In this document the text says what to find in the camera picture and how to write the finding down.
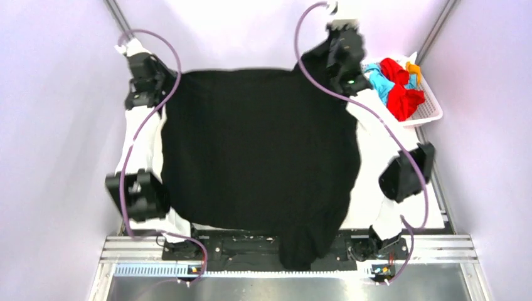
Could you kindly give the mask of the black t-shirt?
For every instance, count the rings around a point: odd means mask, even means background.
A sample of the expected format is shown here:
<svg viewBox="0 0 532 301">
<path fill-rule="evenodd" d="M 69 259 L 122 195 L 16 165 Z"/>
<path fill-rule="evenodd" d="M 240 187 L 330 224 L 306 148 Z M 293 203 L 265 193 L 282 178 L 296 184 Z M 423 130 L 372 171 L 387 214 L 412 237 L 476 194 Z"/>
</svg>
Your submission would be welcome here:
<svg viewBox="0 0 532 301">
<path fill-rule="evenodd" d="M 329 44 L 291 70 L 184 73 L 166 103 L 162 180 L 184 219 L 263 231 L 288 270 L 330 250 L 361 168 L 356 119 L 326 93 Z"/>
</svg>

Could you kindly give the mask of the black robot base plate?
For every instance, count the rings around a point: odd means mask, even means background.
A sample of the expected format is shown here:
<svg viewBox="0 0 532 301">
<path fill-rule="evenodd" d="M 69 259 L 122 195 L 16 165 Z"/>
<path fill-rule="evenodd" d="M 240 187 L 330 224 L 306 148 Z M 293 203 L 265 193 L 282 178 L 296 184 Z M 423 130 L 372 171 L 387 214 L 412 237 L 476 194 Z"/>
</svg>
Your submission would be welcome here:
<svg viewBox="0 0 532 301">
<path fill-rule="evenodd" d="M 325 272 L 325 271 L 356 271 L 369 267 L 390 268 L 388 274 L 380 276 L 390 279 L 395 275 L 396 264 L 409 256 L 409 251 L 402 251 L 406 240 L 400 238 L 394 244 L 370 255 L 365 261 L 359 261 L 362 251 L 369 245 L 367 236 L 352 236 L 348 232 L 340 232 L 335 237 L 329 253 L 324 258 L 318 258 L 310 267 L 303 271 L 285 269 L 278 258 L 278 239 L 276 237 L 253 236 L 250 233 L 228 235 L 213 232 L 202 237 L 202 242 L 208 251 L 207 271 L 252 271 L 252 272 Z M 201 249 L 194 243 L 177 247 L 162 242 L 168 250 L 162 254 L 162 261 L 139 263 L 178 263 L 199 265 L 201 272 Z"/>
</svg>

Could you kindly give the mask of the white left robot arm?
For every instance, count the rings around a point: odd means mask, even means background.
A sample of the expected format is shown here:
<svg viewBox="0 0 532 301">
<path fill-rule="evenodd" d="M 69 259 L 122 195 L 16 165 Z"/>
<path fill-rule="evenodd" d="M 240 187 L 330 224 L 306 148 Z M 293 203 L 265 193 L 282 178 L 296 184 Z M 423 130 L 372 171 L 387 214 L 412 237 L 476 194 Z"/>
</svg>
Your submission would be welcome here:
<svg viewBox="0 0 532 301">
<path fill-rule="evenodd" d="M 124 222 L 125 232 L 141 239 L 154 235 L 162 247 L 186 259 L 200 254 L 201 242 L 193 237 L 191 223 L 171 207 L 168 187 L 162 181 L 162 137 L 165 104 L 176 91 L 180 74 L 134 38 L 120 40 L 131 74 L 124 101 L 126 132 L 115 171 L 105 177 L 105 187 Z"/>
</svg>

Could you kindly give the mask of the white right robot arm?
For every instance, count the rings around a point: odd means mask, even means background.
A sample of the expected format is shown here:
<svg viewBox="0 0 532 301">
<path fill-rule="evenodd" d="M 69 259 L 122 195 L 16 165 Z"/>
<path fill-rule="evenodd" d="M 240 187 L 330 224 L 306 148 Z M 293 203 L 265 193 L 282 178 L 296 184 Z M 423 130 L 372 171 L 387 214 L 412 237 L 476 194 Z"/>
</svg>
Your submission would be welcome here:
<svg viewBox="0 0 532 301">
<path fill-rule="evenodd" d="M 427 180 L 434 163 L 432 144 L 404 142 L 405 129 L 387 111 L 373 89 L 369 76 L 360 65 L 364 58 L 358 20 L 336 1 L 325 3 L 332 19 L 327 23 L 330 45 L 327 71 L 331 89 L 328 94 L 348 103 L 348 112 L 361 123 L 367 135 L 373 138 L 377 153 L 372 159 L 383 171 L 376 182 L 381 191 L 379 213 L 370 225 L 368 239 L 355 246 L 358 261 L 385 258 L 400 241 L 402 230 L 412 231 L 401 209 L 404 200 L 418 194 L 424 198 L 420 227 L 424 228 L 429 214 Z"/>
</svg>

